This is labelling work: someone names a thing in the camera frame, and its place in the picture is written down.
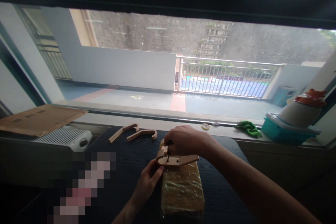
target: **trash bin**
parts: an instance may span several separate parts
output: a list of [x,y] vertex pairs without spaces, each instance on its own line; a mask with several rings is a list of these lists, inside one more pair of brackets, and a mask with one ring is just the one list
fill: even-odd
[[272,103],[274,105],[285,107],[287,105],[286,101],[292,98],[297,89],[288,86],[279,86],[272,98]]

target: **pixelated area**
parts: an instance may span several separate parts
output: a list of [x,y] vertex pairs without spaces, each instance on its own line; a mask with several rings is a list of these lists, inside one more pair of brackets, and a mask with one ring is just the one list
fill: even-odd
[[110,171],[116,170],[116,153],[73,153],[70,163],[64,166],[67,169],[59,179],[49,183],[58,185],[64,177],[71,181],[65,197],[54,206],[53,216],[48,216],[48,223],[78,224],[78,217],[85,215],[85,207],[91,206],[91,198],[97,197],[97,189],[104,188],[104,180],[110,178]]

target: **hand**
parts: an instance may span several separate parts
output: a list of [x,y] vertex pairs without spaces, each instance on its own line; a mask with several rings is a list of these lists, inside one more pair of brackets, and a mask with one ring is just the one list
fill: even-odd
[[151,169],[153,168],[155,164],[155,159],[153,159],[145,169],[141,172],[140,178],[138,180],[138,183],[136,185],[135,191],[130,199],[130,201],[137,207],[141,208],[149,199],[149,197],[152,195],[154,188],[159,181],[163,171],[164,167],[160,166],[159,169],[155,172],[155,174],[150,177]]
[[216,140],[208,133],[198,131],[189,125],[177,126],[171,129],[164,137],[164,144],[173,142],[168,146],[168,150],[177,155],[200,155],[203,156],[205,147]]

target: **cardboard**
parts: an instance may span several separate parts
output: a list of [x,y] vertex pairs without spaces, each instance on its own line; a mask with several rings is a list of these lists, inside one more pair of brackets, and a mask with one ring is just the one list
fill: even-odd
[[43,137],[86,113],[87,110],[46,104],[0,119],[0,130]]

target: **yellow warning sign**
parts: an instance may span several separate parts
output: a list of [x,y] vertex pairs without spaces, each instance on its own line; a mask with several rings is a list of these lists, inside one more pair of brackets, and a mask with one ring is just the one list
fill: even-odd
[[141,100],[144,96],[130,96],[135,100]]

